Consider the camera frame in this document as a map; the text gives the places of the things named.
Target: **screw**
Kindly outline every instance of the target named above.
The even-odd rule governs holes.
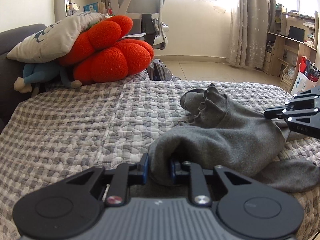
[[[195,197],[195,202],[197,204],[207,204],[210,202],[210,198],[205,195],[199,195]]]
[[[122,203],[122,197],[119,196],[110,196],[107,198],[109,204],[120,204]]]

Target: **floor tile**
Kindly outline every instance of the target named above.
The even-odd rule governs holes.
[[[226,71],[226,68],[229,68],[227,64],[192,62],[180,63],[180,65],[187,80],[191,77],[230,78]]]
[[[172,73],[183,80],[253,82],[279,86],[281,78],[261,70],[234,67],[224,63],[197,61],[166,61]]]
[[[316,237],[316,239],[315,240],[320,240],[320,234]]]
[[[271,75],[268,75],[268,74],[265,74],[262,77],[263,77],[263,79],[266,80],[266,84],[274,85],[274,86],[279,86],[280,85],[281,77],[271,76]]]
[[[181,66],[178,61],[166,61],[164,62],[167,68],[169,68],[173,75],[186,80],[186,77],[181,69]]]
[[[212,82],[235,82],[232,78],[210,78],[210,77],[190,77],[187,80],[212,81]]]

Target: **white bag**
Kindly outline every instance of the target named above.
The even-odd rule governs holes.
[[[7,58],[25,63],[45,63],[68,54],[81,32],[101,21],[104,15],[82,12],[51,24],[43,31],[26,37]]]
[[[298,92],[303,92],[309,90],[317,85],[316,82],[308,79],[302,72],[299,71],[296,82],[292,88],[291,94],[297,94]]]

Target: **quilted bedspread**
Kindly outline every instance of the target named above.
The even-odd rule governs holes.
[[[137,162],[160,135],[186,121],[181,96],[210,82],[150,81],[146,72],[113,83],[53,89],[19,104],[0,135],[0,239],[17,239],[12,208],[23,195],[94,165]],[[217,82],[220,92],[253,110],[283,104],[279,87]],[[320,141],[288,142],[275,161],[306,158],[320,166]],[[320,228],[320,187],[297,193],[305,219],[297,233]]]

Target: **white pillow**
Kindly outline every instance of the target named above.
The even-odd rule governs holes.
[[[62,57],[70,52],[82,31],[104,17],[104,14],[95,12],[68,16],[26,37],[8,53],[7,58],[25,63],[44,63]]]

